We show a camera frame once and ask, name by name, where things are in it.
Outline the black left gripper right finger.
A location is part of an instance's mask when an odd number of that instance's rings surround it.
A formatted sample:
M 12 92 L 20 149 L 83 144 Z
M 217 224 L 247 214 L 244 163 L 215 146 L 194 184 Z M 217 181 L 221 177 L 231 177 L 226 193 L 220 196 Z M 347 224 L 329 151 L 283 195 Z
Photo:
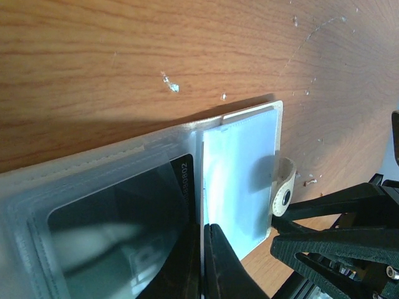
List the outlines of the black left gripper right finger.
M 234 253 L 221 227 L 204 227 L 204 295 L 206 298 L 267 298 Z

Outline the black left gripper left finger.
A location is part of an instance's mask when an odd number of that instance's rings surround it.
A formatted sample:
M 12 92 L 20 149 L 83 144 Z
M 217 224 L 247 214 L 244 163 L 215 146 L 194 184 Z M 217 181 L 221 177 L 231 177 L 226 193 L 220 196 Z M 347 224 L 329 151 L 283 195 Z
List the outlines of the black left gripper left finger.
M 200 228 L 187 224 L 168 258 L 138 298 L 200 297 Z

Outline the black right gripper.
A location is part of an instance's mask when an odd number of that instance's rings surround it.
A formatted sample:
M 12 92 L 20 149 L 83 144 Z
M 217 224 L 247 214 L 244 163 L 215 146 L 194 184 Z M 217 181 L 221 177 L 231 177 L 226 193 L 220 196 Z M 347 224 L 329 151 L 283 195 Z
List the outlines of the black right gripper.
M 398 181 L 377 173 L 368 183 L 290 204 L 272 227 L 334 214 L 333 229 L 275 237 L 271 255 L 332 298 L 398 298 Z M 334 261 L 336 269 L 312 254 Z

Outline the black vip card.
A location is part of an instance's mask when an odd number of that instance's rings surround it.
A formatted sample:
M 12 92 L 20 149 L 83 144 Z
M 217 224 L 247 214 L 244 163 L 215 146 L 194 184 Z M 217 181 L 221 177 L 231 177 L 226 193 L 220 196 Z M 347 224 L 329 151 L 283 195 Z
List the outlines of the black vip card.
M 186 154 L 66 204 L 47 223 L 71 298 L 136 298 L 194 219 Z

